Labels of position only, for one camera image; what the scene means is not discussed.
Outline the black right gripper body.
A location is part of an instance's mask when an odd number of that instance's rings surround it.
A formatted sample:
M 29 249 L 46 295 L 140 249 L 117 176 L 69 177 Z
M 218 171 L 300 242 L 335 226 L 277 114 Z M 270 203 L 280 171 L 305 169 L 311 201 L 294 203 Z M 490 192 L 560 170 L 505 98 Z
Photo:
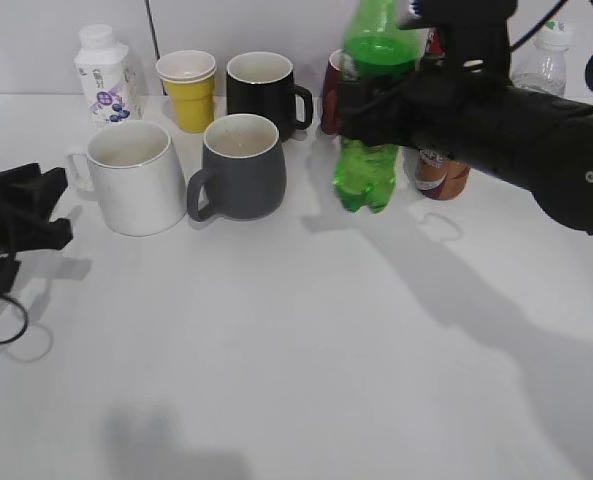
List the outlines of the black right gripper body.
M 482 72 L 418 72 L 355 111 L 355 137 L 368 146 L 427 149 L 465 163 L 512 163 L 514 141 L 499 131 L 508 82 Z

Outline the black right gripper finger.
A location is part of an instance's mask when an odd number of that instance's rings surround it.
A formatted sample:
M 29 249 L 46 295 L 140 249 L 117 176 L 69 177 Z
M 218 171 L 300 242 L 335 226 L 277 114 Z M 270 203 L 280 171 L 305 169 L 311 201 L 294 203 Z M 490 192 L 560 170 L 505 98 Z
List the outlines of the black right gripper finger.
M 374 79 L 341 80 L 337 85 L 336 119 L 338 133 L 345 138 L 374 138 L 370 102 Z

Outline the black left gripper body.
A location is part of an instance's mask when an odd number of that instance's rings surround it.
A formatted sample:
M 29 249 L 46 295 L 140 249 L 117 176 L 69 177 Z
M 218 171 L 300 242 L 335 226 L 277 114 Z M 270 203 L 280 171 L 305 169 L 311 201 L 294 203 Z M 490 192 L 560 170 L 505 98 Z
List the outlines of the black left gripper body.
M 61 250 L 72 240 L 71 221 L 52 214 L 68 187 L 66 171 L 37 163 L 0 172 L 0 257 Z

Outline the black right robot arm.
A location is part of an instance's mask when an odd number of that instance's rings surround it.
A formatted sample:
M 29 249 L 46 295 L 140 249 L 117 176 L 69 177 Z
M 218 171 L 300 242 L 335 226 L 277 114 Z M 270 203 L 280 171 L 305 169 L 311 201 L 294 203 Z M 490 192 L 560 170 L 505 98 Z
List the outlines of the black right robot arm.
M 337 86 L 342 136 L 432 150 L 529 191 L 559 224 L 593 235 L 593 105 L 440 69 Z

